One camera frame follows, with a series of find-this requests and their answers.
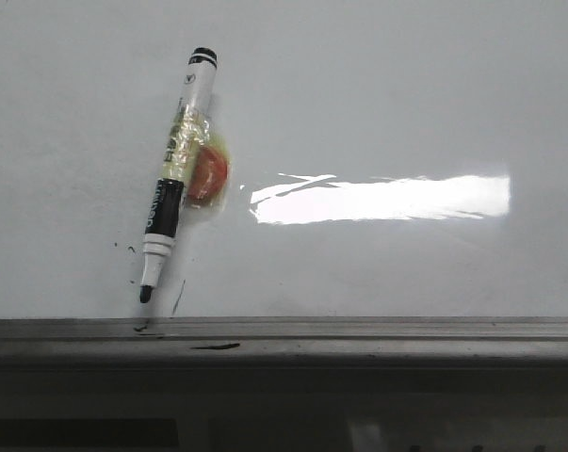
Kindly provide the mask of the orange magnet taped to marker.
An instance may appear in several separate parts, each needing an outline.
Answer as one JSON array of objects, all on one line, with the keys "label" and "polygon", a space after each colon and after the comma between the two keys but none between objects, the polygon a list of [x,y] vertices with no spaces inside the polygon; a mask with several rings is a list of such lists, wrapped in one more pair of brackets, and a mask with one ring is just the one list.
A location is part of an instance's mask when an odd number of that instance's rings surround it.
[{"label": "orange magnet taped to marker", "polygon": [[200,146],[187,190],[186,208],[190,209],[194,221],[207,221],[219,214],[225,204],[231,172],[227,143],[222,134],[213,132]]}]

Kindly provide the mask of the black white whiteboard marker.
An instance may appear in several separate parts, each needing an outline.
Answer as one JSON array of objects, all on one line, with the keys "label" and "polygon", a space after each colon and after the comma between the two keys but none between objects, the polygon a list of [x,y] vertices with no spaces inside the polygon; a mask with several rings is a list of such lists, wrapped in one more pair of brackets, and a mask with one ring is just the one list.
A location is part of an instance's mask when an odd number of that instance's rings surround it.
[{"label": "black white whiteboard marker", "polygon": [[171,256],[200,148],[210,138],[207,114],[217,69],[217,54],[206,47],[196,48],[187,63],[183,93],[170,128],[143,236],[139,283],[139,301],[143,304],[151,300]]}]

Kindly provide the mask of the white whiteboard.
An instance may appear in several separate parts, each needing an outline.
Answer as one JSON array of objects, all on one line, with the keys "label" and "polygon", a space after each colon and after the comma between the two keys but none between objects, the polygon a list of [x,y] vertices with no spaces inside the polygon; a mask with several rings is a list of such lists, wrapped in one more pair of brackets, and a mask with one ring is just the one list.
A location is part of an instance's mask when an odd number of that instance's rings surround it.
[{"label": "white whiteboard", "polygon": [[[140,246],[198,47],[222,195]],[[0,318],[568,317],[568,1],[0,1]]]}]

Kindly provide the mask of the grey aluminium whiteboard frame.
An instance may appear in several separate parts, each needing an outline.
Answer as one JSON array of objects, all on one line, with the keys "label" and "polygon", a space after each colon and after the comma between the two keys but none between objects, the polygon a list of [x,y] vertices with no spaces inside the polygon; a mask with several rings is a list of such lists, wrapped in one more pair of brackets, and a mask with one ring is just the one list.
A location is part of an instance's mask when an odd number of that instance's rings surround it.
[{"label": "grey aluminium whiteboard frame", "polygon": [[568,317],[0,319],[0,369],[568,366]]}]

